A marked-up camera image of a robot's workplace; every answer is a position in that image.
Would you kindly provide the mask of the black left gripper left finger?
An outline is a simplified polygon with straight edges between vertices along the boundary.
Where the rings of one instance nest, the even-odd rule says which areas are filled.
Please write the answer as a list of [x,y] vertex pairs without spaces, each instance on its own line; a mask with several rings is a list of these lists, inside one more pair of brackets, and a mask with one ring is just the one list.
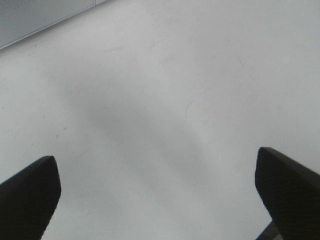
[[56,159],[43,156],[0,185],[0,238],[40,240],[61,197]]

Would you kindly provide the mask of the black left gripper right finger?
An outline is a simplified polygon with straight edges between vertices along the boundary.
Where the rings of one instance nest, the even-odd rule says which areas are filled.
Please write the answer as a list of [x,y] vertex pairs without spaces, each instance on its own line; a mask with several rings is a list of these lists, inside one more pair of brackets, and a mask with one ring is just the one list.
[[254,184],[272,218],[259,240],[320,238],[319,174],[271,147],[260,147]]

